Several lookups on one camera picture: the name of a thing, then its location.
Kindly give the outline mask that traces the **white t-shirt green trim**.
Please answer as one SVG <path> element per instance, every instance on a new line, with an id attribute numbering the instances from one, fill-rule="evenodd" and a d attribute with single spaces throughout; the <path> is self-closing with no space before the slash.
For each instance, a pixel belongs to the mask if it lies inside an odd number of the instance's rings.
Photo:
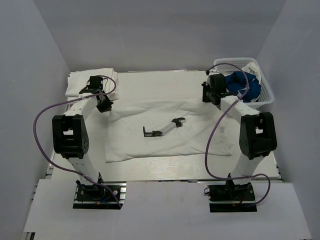
<path id="1" fill-rule="evenodd" d="M 247 65 L 245 65 L 241 69 L 246 73 L 255 75 L 259 84 L 261 84 L 261 80 L 262 80 L 261 70 L 255 62 L 253 62 L 253 61 L 249 62 Z"/>

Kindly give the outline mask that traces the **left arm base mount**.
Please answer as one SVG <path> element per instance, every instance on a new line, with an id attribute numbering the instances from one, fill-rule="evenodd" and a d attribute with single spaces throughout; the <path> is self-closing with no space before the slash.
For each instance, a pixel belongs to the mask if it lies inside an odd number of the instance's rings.
<path id="1" fill-rule="evenodd" d="M 96 185 L 84 185 L 76 181 L 73 209 L 120 210 L 126 197 L 125 183 L 108 184 L 108 189 Z"/>

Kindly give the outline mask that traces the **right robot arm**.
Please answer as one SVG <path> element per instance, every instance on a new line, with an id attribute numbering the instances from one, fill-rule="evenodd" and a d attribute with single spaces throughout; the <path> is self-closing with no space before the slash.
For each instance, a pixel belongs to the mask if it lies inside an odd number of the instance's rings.
<path id="1" fill-rule="evenodd" d="M 244 193 L 259 163 L 277 148 L 274 117 L 270 112 L 251 108 L 237 96 L 227 92 L 225 76 L 211 74 L 202 83 L 202 101 L 212 103 L 239 125 L 240 157 L 227 180 L 226 195 L 236 200 Z"/>

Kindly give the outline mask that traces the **blue Mickey Mouse t-shirt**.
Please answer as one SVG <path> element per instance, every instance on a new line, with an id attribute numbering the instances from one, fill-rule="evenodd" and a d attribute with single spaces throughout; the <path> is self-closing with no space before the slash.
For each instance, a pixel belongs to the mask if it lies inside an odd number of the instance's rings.
<path id="1" fill-rule="evenodd" d="M 248 90 L 242 100 L 245 103 L 254 102 L 261 94 L 261 84 L 257 77 L 251 73 L 245 73 L 248 80 Z M 235 71 L 225 77 L 226 88 L 233 95 L 239 98 L 247 89 L 247 80 L 241 71 Z"/>

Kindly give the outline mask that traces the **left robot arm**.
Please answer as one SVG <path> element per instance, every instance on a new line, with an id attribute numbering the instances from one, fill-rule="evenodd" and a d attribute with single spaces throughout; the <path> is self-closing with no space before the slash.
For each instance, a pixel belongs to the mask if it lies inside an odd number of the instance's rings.
<path id="1" fill-rule="evenodd" d="M 109 94 L 116 90 L 114 79 L 105 75 L 90 76 L 76 98 L 68 100 L 70 108 L 52 118 L 53 148 L 73 167 L 80 176 L 81 185 L 89 185 L 88 193 L 99 200 L 105 196 L 106 187 L 101 184 L 101 174 L 93 166 L 88 155 L 90 140 L 86 119 L 93 109 L 100 113 L 110 112 L 113 102 Z"/>

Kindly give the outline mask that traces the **white t-shirt black print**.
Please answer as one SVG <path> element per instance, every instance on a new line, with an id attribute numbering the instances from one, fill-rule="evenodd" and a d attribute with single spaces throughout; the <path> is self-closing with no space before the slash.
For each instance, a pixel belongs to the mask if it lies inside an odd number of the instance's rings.
<path id="1" fill-rule="evenodd" d="M 105 161 L 188 156 L 230 156 L 233 140 L 222 112 L 201 99 L 116 103 L 108 117 Z"/>

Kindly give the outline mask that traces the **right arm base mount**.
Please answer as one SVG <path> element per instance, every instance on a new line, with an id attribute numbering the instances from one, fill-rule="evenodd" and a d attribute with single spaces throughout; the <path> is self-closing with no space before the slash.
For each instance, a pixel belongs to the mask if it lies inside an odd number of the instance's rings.
<path id="1" fill-rule="evenodd" d="M 254 213 L 257 212 L 256 198 L 251 183 L 244 189 L 229 191 L 226 185 L 208 185 L 203 193 L 209 197 L 211 213 Z"/>

